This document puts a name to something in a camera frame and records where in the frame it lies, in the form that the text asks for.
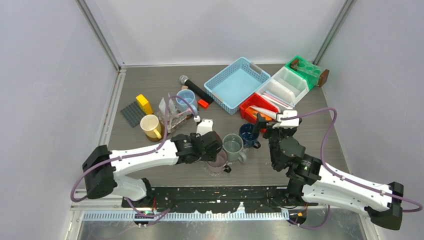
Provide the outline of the orange cap toothpaste tube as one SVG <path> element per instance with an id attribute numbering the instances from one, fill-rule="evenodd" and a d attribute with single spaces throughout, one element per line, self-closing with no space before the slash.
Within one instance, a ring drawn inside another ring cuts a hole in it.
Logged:
<path id="1" fill-rule="evenodd" d="M 257 107 L 255 105 L 251 105 L 250 108 L 252 108 L 253 110 L 258 111 L 258 112 L 260 112 L 260 113 L 262 113 L 264 115 L 267 115 L 267 116 L 271 117 L 273 120 L 275 120 L 276 117 L 277 117 L 277 113 L 276 112 L 271 111 L 271 110 L 268 110 L 266 108 Z"/>

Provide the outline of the dark blue mug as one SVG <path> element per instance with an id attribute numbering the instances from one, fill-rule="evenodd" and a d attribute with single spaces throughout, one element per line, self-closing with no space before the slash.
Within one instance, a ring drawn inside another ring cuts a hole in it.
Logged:
<path id="1" fill-rule="evenodd" d="M 259 133 L 254 133 L 253 129 L 252 123 L 245 123 L 239 128 L 239 136 L 243 140 L 245 148 L 259 149 L 261 147 L 261 143 L 258 141 Z"/>

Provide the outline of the mauve mug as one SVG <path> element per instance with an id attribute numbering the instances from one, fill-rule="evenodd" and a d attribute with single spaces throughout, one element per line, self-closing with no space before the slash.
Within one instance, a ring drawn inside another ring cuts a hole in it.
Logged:
<path id="1" fill-rule="evenodd" d="M 208 164 L 214 173 L 230 173 L 232 171 L 228 165 L 227 154 L 223 149 L 216 155 L 215 161 L 208 161 Z"/>

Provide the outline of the grey mug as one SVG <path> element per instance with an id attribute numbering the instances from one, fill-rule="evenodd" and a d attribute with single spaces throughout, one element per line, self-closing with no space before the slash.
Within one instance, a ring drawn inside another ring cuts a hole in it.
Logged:
<path id="1" fill-rule="evenodd" d="M 244 164 L 247 161 L 247 156 L 243 153 L 244 142 L 239 135 L 235 133 L 227 134 L 222 141 L 229 162 L 239 161 Z"/>

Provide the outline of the grey toothbrush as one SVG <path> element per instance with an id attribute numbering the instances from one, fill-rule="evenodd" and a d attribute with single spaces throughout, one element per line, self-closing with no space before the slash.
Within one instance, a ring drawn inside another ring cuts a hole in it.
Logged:
<path id="1" fill-rule="evenodd" d="M 167 121 L 167 132 L 171 133 L 173 131 L 172 128 L 173 128 L 173 116 L 170 115 Z"/>

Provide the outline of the clear acrylic toothbrush holder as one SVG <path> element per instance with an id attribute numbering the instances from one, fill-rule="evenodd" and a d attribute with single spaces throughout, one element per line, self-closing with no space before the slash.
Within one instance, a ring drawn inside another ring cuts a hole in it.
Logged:
<path id="1" fill-rule="evenodd" d="M 158 117 L 158 120 L 160 122 L 160 124 L 162 125 L 162 132 L 164 133 L 165 131 L 168 133 L 167 127 L 165 128 L 165 119 L 162 116 L 160 111 L 157 111 L 154 113 L 155 116 Z M 175 132 L 179 127 L 181 127 L 182 125 L 184 125 L 187 122 L 189 116 L 187 117 L 179 117 L 179 118 L 174 118 L 173 116 L 173 121 L 172 121 L 172 132 Z"/>

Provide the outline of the teal cap toothpaste tube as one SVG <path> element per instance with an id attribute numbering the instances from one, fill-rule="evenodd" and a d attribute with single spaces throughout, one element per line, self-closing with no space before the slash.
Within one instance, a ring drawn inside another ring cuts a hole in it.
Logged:
<path id="1" fill-rule="evenodd" d="M 168 99 L 169 99 L 169 102 L 168 102 L 168 114 L 170 116 L 175 116 L 178 113 L 178 111 L 177 111 L 177 108 L 175 106 L 174 99 L 172 98 L 172 96 L 171 96 L 170 93 L 168 93 Z"/>

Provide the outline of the light blue mug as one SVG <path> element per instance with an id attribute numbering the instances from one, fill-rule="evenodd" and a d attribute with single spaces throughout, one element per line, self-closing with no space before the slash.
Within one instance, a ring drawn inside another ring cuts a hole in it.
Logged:
<path id="1" fill-rule="evenodd" d="M 198 114 L 198 103 L 196 100 L 196 95 L 192 90 L 184 89 L 180 90 L 177 94 L 178 97 L 175 99 L 177 103 L 178 110 L 180 112 L 186 110 L 187 108 L 196 108 Z"/>

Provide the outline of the pink cap toothpaste tube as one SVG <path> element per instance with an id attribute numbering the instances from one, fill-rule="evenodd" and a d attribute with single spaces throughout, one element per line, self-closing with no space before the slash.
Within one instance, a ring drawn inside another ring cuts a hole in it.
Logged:
<path id="1" fill-rule="evenodd" d="M 171 116 L 171 103 L 172 101 L 170 99 L 165 100 L 164 98 L 162 98 L 158 105 L 159 111 L 163 116 L 163 119 L 166 119 L 167 121 L 169 121 L 169 118 Z"/>

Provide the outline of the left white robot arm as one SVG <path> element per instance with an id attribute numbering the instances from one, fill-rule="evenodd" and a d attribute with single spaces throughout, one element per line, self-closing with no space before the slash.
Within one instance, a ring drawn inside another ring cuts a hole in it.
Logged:
<path id="1" fill-rule="evenodd" d="M 82 164 L 88 199 L 110 194 L 121 196 L 148 207 L 153 202 L 147 180 L 134 179 L 133 172 L 158 166 L 215 161 L 223 141 L 215 131 L 178 134 L 160 144 L 128 150 L 108 150 L 97 146 Z"/>

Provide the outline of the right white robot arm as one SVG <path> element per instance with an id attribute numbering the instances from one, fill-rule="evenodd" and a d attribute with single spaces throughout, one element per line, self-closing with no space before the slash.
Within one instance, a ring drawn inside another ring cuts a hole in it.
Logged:
<path id="1" fill-rule="evenodd" d="M 289 183 L 285 198 L 291 205 L 317 203 L 343 208 L 369 217 L 371 222 L 388 230 L 399 230 L 403 220 L 404 185 L 380 184 L 364 180 L 324 164 L 307 154 L 295 138 L 297 127 L 282 120 L 267 120 L 258 114 L 253 131 L 264 129 L 272 168 L 287 170 Z"/>

